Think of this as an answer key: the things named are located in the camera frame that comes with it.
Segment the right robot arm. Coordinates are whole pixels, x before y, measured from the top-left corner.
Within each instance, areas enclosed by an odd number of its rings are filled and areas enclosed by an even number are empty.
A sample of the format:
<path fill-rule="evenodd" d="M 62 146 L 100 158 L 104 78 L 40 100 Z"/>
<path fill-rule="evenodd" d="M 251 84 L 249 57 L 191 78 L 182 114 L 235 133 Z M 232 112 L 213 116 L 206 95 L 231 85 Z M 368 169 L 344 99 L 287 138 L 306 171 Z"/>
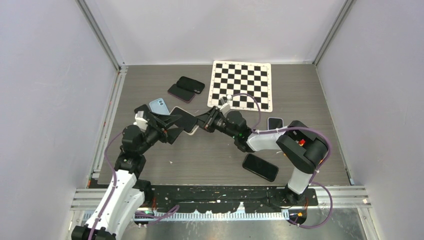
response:
<path fill-rule="evenodd" d="M 298 120 L 282 128 L 255 130 L 247 125 L 239 111 L 224 114 L 216 106 L 196 118 L 201 129 L 232 137 L 235 146 L 244 153 L 281 150 L 294 166 L 285 186 L 285 198 L 291 205 L 299 205 L 305 199 L 305 190 L 332 153 L 332 144 L 326 136 Z"/>

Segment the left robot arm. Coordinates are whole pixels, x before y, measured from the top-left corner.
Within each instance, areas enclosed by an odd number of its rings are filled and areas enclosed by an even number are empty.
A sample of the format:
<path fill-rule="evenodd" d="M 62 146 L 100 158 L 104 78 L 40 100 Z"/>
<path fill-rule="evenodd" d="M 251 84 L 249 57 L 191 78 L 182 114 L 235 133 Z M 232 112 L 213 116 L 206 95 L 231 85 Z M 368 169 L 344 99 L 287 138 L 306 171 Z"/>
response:
<path fill-rule="evenodd" d="M 153 202 L 150 181 L 139 177 L 146 164 L 145 152 L 155 143 L 173 144 L 183 132 L 174 127 L 181 115 L 160 115 L 149 110 L 138 111 L 134 123 L 119 136 L 120 153 L 112 166 L 110 184 L 91 217 L 83 226 L 75 226 L 73 240 L 120 240 L 137 209 Z"/>

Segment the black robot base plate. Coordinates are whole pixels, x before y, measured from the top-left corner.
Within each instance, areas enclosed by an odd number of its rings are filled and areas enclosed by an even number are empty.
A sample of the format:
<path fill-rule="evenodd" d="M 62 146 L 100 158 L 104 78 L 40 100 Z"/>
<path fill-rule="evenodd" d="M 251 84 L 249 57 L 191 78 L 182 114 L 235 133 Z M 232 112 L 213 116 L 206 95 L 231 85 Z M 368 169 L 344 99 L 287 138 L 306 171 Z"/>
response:
<path fill-rule="evenodd" d="M 265 204 L 267 207 L 308 207 L 308 198 L 313 195 L 312 188 L 296 197 L 285 187 L 252 185 L 146 185 L 134 186 L 145 192 L 143 207 L 150 207 L 160 213 L 167 213 L 180 203 L 196 204 L 221 201 Z"/>

